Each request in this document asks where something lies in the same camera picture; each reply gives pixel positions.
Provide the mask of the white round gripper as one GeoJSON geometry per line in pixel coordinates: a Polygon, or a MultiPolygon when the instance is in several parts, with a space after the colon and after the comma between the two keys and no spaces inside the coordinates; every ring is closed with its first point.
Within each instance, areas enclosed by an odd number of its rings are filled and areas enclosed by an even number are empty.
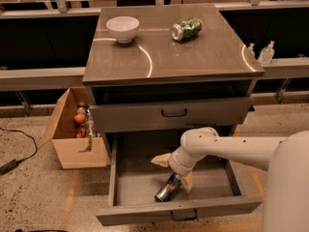
{"type": "Polygon", "coordinates": [[[151,163],[162,167],[170,166],[175,173],[181,175],[184,189],[187,192],[191,192],[193,187],[193,174],[190,171],[195,164],[204,157],[205,155],[203,154],[191,155],[184,149],[184,147],[180,146],[172,154],[167,153],[155,156],[151,160],[151,163]]]}

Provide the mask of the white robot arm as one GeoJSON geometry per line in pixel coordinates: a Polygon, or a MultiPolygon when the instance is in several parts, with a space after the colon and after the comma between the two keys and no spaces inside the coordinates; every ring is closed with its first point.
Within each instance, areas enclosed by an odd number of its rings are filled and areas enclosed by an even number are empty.
{"type": "Polygon", "coordinates": [[[213,128],[188,130],[180,147],[152,163],[182,177],[206,156],[217,156],[267,172],[262,232],[309,232],[309,131],[287,137],[220,136],[213,128]]]}

